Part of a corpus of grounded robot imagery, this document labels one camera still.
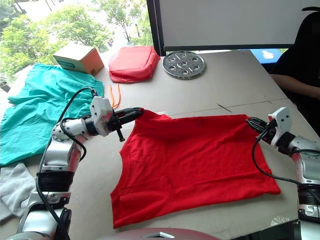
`white cloth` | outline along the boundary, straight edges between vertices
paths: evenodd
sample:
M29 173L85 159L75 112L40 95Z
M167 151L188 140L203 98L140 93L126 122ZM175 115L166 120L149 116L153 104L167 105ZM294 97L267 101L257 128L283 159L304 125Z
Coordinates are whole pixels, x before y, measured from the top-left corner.
M0 221L11 215L22 217L36 181L22 162L0 169Z

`metal disc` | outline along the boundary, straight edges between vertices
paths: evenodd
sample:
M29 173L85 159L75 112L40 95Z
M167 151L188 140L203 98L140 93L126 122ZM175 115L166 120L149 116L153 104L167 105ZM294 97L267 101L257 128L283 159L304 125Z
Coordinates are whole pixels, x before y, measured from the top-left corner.
M162 61L164 70L181 79L192 79L204 72L206 64L204 59L191 51L175 51Z

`white screen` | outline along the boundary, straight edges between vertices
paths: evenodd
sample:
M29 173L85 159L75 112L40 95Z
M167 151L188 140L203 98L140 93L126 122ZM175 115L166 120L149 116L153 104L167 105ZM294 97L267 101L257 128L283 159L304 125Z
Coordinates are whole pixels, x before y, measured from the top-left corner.
M320 0L160 0L164 46L293 44Z

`white table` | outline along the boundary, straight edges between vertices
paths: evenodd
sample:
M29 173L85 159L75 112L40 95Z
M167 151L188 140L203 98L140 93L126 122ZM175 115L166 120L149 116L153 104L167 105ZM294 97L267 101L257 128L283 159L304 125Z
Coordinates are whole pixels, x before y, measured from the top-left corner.
M316 133L251 52L230 51L202 56L207 70L197 79L172 78L165 73L160 61L151 80L122 84L119 109L143 107L154 112L166 112L173 118L247 114L267 121L269 113L287 106L293 122L291 132L320 143ZM108 75L107 59L103 58L106 67L96 76L104 83L106 95L109 94L109 84L115 89ZM227 107L232 113L217 104ZM132 128L132 123L123 127L125 138L128 138ZM288 222L297 218L297 187L278 181L280 195L265 194L237 202L178 211L114 230L109 194L122 171L119 150L123 144L116 133L107 137L97 136L85 143L87 155L74 176L71 199L67 205L72 209L71 239L94 240L118 231L172 227L197 230L226 240L266 229L275 219ZM260 145L275 175L295 177L295 166L289 157L266 143ZM27 162L33 175L37 170L36 158ZM17 219L3 224L1 238L13 234L17 224Z

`teal cloth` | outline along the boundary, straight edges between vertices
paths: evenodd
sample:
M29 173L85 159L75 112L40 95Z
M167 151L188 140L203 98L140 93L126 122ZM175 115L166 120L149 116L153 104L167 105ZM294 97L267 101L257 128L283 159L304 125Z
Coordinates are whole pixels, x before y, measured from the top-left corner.
M89 74L58 66L34 65L21 92L8 98L15 106L6 110L1 121L0 166L43 153L68 101L76 91L87 86L103 96L102 82ZM81 92L64 116L79 118L89 114L91 101L89 90Z

